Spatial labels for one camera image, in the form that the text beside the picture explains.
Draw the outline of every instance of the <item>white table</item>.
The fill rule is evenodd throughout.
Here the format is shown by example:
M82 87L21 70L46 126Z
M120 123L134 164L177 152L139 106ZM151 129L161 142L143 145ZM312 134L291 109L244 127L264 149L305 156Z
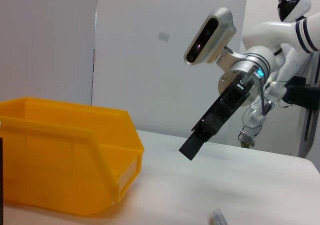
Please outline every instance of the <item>white table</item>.
M319 225L320 174L305 159L206 143L189 161L186 140L139 131L141 174L122 202L97 218L7 204L5 225Z

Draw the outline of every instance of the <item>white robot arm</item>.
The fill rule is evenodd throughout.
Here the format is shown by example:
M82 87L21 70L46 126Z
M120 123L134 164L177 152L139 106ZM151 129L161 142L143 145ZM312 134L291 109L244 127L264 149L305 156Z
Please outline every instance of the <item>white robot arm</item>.
M231 12L219 8L211 13L187 49L184 60L189 65L195 65L212 63L218 58L216 63L224 70L218 82L220 96L194 126L192 135L179 151L192 160L201 146L219 131L232 114L240 106L253 102L258 94L261 96L261 106L256 107L256 113L265 117L284 95L283 87L276 83L271 83L269 90L263 91L271 73L278 71L286 62L281 44L291 45L300 53L300 57L306 54L304 59L307 59L313 51L320 49L319 25L320 13L297 23L259 24L242 38L246 53L238 54L227 47L236 33ZM302 66L302 62L296 61L293 54L291 58L287 57L288 64L285 67L290 66L290 60ZM292 74L285 75L292 77L295 69L290 68ZM264 119L256 116L254 122L252 116L252 125L259 125Z
M296 49L291 48L285 58L285 64L280 69L278 76L269 79L264 90L264 102L270 104L273 109L277 103L286 94L286 82L295 76L301 69L307 66L311 55L309 53L301 53ZM239 139L242 148L249 148L255 145L254 138L259 134L264 122L267 119L266 115L262 115L261 99L253 103L244 113L248 115L248 122L243 121L243 128L240 131Z
M310 8L311 0L279 0L278 13L282 22L292 23L305 19L304 14L308 12ZM305 45L305 47L307 46L312 52L315 51L314 47L312 48L312 45L309 45L309 43ZM274 108L286 94L286 82L307 66L307 61L309 61L311 57L311 53L309 53L310 50L306 53L305 50L300 52L292 47L285 58L284 65L282 66L281 63L278 64L280 70L277 74L274 72L275 75L272 79L269 78L264 90L264 97L266 98L264 102L271 104L271 109ZM282 49L279 51L279 54L276 55L276 60L278 56L283 56L281 54ZM255 145L254 138L258 135L267 119L265 115L262 115L261 102L260 99L258 102L252 104L243 115L248 116L248 122L243 121L243 128L238 136L238 139L241 140L241 147L243 148L249 148Z

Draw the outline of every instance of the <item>white wall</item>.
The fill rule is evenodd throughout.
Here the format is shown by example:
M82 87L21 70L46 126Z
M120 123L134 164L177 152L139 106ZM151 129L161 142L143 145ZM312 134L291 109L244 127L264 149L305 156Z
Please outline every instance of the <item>white wall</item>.
M277 6L278 0L247 0L243 34L248 32L252 26L259 23L279 21ZM312 0L311 10L306 16L318 12L320 12L320 0ZM245 51L243 44L240 51ZM296 131L299 110L298 106L290 106L288 108L276 107L268 113L267 121L264 123L261 133L255 139L256 146L254 149L279 154L291 154L293 147L298 142ZM237 137L242 128L242 115L244 111L244 108L237 110L229 121L229 136L227 140L227 144L229 145L240 145Z
M90 104L97 0L0 0L0 101Z
M239 51L246 0L98 0L93 104L128 110L137 129L188 137L219 96L223 71L184 53L207 15L225 6ZM159 33L169 41L158 39ZM214 137L226 143L228 124Z

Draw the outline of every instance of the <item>blue indicator light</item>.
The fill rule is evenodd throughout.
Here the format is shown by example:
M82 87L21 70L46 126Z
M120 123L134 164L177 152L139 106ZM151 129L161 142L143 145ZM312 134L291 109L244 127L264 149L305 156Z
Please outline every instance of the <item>blue indicator light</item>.
M263 77L263 76L265 75L264 72L261 70L261 68L259 68L258 74L259 74L261 77Z

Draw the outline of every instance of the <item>gray wall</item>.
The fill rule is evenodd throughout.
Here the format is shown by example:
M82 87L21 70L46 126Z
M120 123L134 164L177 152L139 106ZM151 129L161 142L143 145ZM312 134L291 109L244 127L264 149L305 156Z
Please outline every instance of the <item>gray wall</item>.
M320 172L320 119L318 119L317 130L314 136L314 142L306 159L311 161L318 172Z
M140 130L189 136L219 96L223 71L186 65L183 55L207 15L223 6L237 28L229 45L239 51L246 0L98 0L93 105L128 110ZM213 141L225 144L228 129Z
M0 0L0 100L90 104L97 0Z

